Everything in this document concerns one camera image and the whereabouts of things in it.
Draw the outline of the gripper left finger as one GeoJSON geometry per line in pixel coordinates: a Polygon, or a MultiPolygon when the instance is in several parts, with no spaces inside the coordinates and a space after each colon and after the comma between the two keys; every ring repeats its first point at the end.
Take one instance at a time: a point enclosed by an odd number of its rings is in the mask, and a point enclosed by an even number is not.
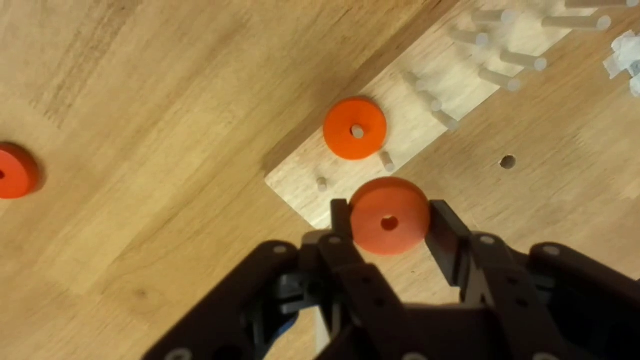
{"type": "Polygon", "coordinates": [[[375,265],[355,248],[344,199],[332,226],[297,247],[259,244],[168,330],[142,360],[265,360],[304,309],[318,308],[329,343],[315,360],[403,360],[407,313],[375,265]]]}

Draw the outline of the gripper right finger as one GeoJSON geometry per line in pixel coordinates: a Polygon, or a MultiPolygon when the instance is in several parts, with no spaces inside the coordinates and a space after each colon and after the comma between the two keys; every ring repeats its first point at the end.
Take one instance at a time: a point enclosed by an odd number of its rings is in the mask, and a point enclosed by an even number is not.
{"type": "Polygon", "coordinates": [[[431,200],[425,243],[465,305],[496,322],[505,360],[640,360],[640,281],[542,242],[521,253],[431,200]]]}

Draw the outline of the crumpled white paper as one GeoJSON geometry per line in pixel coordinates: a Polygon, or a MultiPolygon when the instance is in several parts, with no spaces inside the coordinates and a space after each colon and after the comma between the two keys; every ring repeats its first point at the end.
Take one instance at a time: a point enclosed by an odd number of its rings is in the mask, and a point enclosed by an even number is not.
{"type": "Polygon", "coordinates": [[[609,79],[628,73],[631,95],[640,98],[640,33],[624,32],[611,43],[611,49],[612,54],[603,62],[609,79]]]}

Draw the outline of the wooden peg board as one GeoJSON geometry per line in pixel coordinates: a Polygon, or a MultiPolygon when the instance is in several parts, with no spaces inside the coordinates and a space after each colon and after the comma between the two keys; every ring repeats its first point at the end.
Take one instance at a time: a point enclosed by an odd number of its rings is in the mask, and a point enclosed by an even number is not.
{"type": "Polygon", "coordinates": [[[348,161],[329,150],[337,130],[316,130],[265,182],[317,229],[330,223],[330,199],[395,173],[497,91],[518,92],[521,72],[541,72],[544,53],[573,30],[604,31],[601,8],[639,0],[460,0],[359,92],[380,107],[381,150],[348,161]]]}

